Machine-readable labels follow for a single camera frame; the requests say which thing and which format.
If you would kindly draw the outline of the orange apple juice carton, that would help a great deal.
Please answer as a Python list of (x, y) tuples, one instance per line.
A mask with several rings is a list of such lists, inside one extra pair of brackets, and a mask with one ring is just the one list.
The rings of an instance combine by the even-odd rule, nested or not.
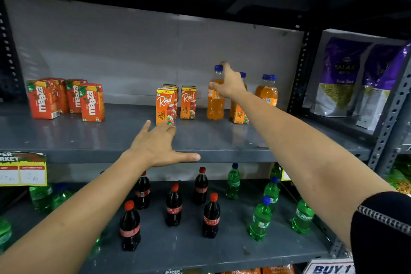
[(180, 119), (194, 120), (196, 118), (197, 88), (182, 85)]
[(173, 106), (173, 119), (177, 119), (177, 111), (178, 111), (178, 86), (175, 84), (163, 84), (162, 88), (169, 88), (174, 90), (174, 106)]
[(156, 125), (164, 121), (174, 125), (175, 90), (173, 88), (159, 88), (156, 91)]

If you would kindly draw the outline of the black sleeve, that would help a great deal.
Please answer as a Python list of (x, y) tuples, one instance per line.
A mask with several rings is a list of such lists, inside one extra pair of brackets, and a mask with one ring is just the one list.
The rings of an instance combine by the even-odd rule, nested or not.
[(353, 215), (350, 237), (356, 274), (411, 274), (411, 197), (367, 198)]

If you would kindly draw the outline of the red mango juice carton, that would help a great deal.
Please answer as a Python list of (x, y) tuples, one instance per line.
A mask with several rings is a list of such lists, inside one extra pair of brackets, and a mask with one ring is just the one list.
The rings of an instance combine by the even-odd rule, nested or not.
[(65, 79), (66, 95), (69, 105), (69, 112), (80, 114), (81, 104), (79, 95), (79, 85), (85, 84), (88, 81), (85, 79)]
[(58, 109), (61, 114), (69, 113), (69, 104), (67, 100), (67, 90), (66, 90), (65, 79), (57, 78), (57, 77), (46, 77), (42, 79), (49, 80), (55, 84)]
[(83, 83), (79, 85), (81, 118), (83, 122), (103, 122), (105, 105), (101, 84)]
[(29, 79), (26, 81), (28, 101), (33, 119), (53, 120), (60, 116), (58, 91), (50, 79)]

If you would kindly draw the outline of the person's left hand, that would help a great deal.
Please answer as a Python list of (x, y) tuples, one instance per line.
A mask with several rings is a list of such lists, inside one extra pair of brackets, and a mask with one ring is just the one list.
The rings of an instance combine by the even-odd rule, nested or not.
[(176, 164), (173, 158), (172, 141), (177, 127), (166, 121), (155, 126), (149, 132), (137, 134), (127, 153), (136, 158), (137, 164), (146, 170), (151, 167), (163, 167)]

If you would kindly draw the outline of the cola bottle with red cap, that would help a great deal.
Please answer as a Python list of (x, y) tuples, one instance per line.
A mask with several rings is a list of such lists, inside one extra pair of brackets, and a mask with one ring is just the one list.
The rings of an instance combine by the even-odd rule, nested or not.
[(220, 216), (221, 209), (218, 204), (218, 193), (211, 193), (210, 200), (205, 204), (203, 211), (202, 233), (205, 238), (214, 239), (217, 236)]
[(141, 218), (133, 200), (126, 201), (125, 212), (120, 220), (120, 236), (122, 251), (135, 251), (141, 242)]
[(203, 205), (207, 199), (208, 178), (206, 176), (206, 168), (200, 167), (199, 174), (194, 180), (193, 203), (197, 206)]
[(136, 209), (141, 210), (149, 207), (151, 200), (150, 189), (150, 180), (146, 176), (146, 171), (144, 171), (134, 186)]
[(179, 184), (174, 183), (171, 186), (171, 191), (166, 199), (166, 224), (168, 226), (178, 226), (180, 224), (182, 216), (182, 201), (183, 199), (179, 191)]

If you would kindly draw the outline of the person's right hand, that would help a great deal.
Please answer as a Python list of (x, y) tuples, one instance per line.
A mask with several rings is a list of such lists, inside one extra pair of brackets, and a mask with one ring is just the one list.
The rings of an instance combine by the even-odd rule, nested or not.
[(246, 93), (240, 73), (231, 69), (231, 66), (227, 61), (222, 61), (219, 65), (223, 66), (222, 74), (225, 85), (225, 94), (221, 95), (225, 98), (238, 101), (240, 97)]

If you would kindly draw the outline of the orange soda bottle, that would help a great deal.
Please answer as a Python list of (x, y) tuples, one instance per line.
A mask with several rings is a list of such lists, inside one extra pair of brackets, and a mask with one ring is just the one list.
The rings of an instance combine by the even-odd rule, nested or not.
[(267, 104), (277, 107), (278, 89), (276, 87), (277, 76), (275, 74), (269, 75), (268, 83), (261, 90), (260, 98)]
[(249, 124), (249, 119), (245, 112), (234, 100), (231, 100), (229, 120), (234, 124)]
[(269, 79), (270, 79), (270, 75), (268, 74), (264, 74), (262, 76), (261, 82), (260, 84), (257, 86), (256, 90), (255, 90), (255, 95), (258, 96), (259, 98), (261, 97), (261, 92), (262, 90), (267, 86), (267, 84), (269, 83)]
[[(215, 82), (217, 84), (223, 84), (223, 66), (216, 65), (214, 67), (214, 75), (210, 83)], [(224, 116), (224, 104), (225, 98), (213, 89), (210, 84), (208, 85), (208, 108), (207, 118), (210, 120), (221, 120)]]

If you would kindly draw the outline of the purple snack bag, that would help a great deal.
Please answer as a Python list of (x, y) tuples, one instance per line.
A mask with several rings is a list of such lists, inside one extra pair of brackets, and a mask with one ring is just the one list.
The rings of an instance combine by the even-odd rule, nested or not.
[(376, 44), (365, 62), (363, 79), (370, 85), (364, 90), (365, 104), (357, 126), (375, 131), (388, 97), (411, 49), (411, 40), (403, 46)]
[(330, 38), (326, 44), (321, 78), (311, 113), (325, 117), (347, 116), (361, 55), (371, 45), (371, 42)]

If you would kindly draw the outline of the green yellow snack packet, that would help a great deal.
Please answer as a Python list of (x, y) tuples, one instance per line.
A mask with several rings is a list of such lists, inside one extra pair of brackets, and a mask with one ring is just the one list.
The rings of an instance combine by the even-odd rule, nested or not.
[(411, 164), (395, 163), (385, 180), (398, 192), (411, 197)]

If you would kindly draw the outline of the shelf price label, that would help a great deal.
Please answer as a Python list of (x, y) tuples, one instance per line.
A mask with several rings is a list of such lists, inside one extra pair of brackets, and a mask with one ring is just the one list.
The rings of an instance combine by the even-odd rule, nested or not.
[(0, 151), (0, 187), (46, 186), (47, 184), (45, 154)]

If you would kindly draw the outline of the green soda bottle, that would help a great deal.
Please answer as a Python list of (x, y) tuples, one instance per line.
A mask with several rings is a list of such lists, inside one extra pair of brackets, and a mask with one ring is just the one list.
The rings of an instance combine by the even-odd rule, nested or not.
[(87, 259), (91, 260), (93, 258), (95, 258), (101, 250), (101, 236), (102, 234), (100, 234), (100, 236), (98, 237), (98, 239), (95, 241), (94, 245), (91, 248), (90, 253), (88, 254)]
[(51, 184), (47, 186), (30, 186), (29, 195), (35, 210), (45, 213), (51, 211), (53, 199), (53, 188)]
[(270, 171), (269, 178), (276, 177), (280, 182), (282, 180), (283, 168), (280, 166), (278, 162), (274, 162), (273, 166)]
[(275, 212), (280, 195), (278, 183), (279, 179), (276, 176), (273, 176), (264, 188), (264, 196), (268, 196), (270, 198), (269, 207), (272, 214)]
[(51, 201), (51, 210), (54, 211), (66, 200), (73, 196), (73, 192), (69, 191), (66, 183), (57, 183), (53, 186), (53, 197)]
[(239, 195), (240, 172), (238, 163), (232, 164), (232, 169), (228, 173), (226, 196), (229, 200), (236, 200)]
[(7, 219), (0, 216), (0, 255), (7, 250), (12, 234), (12, 224)]
[(270, 209), (271, 198), (263, 196), (262, 202), (256, 206), (253, 213), (252, 223), (249, 226), (249, 234), (256, 241), (262, 241), (272, 219)]
[(314, 217), (315, 212), (304, 199), (300, 199), (296, 207), (295, 215), (292, 219), (292, 229), (298, 234), (307, 234), (313, 224)]

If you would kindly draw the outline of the orange packet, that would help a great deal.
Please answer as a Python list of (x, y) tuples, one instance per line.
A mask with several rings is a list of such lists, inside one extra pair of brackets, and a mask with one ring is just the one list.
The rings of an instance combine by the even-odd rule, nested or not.
[(220, 274), (295, 274), (293, 265), (259, 267), (246, 270), (224, 271)]

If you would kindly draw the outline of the white offer sign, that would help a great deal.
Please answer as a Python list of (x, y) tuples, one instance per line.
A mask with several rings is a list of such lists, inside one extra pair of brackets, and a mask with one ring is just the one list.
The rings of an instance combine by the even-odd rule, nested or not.
[(302, 274), (356, 274), (352, 258), (313, 259)]

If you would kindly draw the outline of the person's left forearm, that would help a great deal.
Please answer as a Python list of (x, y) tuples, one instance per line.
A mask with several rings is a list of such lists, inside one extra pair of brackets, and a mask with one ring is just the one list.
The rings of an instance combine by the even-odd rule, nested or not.
[(77, 274), (152, 161), (145, 151), (124, 153), (0, 256), (0, 274)]

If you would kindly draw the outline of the person's right forearm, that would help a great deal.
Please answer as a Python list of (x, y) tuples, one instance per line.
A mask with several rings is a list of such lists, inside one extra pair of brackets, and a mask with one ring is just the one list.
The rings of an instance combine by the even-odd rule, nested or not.
[(397, 191), (344, 147), (300, 119), (236, 91), (233, 99), (251, 118), (315, 214), (351, 247), (354, 212), (367, 198)]

